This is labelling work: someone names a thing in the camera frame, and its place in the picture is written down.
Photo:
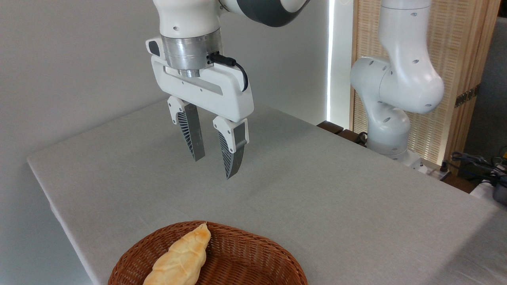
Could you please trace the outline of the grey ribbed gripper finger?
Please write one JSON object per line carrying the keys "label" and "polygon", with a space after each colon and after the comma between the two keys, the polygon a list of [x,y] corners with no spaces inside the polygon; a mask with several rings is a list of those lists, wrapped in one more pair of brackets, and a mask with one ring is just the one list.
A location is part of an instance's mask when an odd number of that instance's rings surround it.
{"label": "grey ribbed gripper finger", "polygon": [[175,96],[170,96],[167,104],[172,121],[182,131],[192,157],[200,160],[205,156],[205,149],[196,105]]}
{"label": "grey ribbed gripper finger", "polygon": [[218,131],[226,179],[229,179],[239,171],[244,147],[249,143],[248,120],[233,122],[217,116],[213,125]]}

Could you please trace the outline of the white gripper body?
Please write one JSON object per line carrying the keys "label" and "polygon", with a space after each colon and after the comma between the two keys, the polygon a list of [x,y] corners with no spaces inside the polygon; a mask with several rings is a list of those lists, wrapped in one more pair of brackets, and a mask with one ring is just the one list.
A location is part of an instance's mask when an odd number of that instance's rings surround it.
{"label": "white gripper body", "polygon": [[243,91],[243,73],[237,68],[216,63],[200,70],[197,78],[189,78],[168,65],[160,37],[147,40],[145,46],[163,92],[234,122],[254,111],[251,88]]}

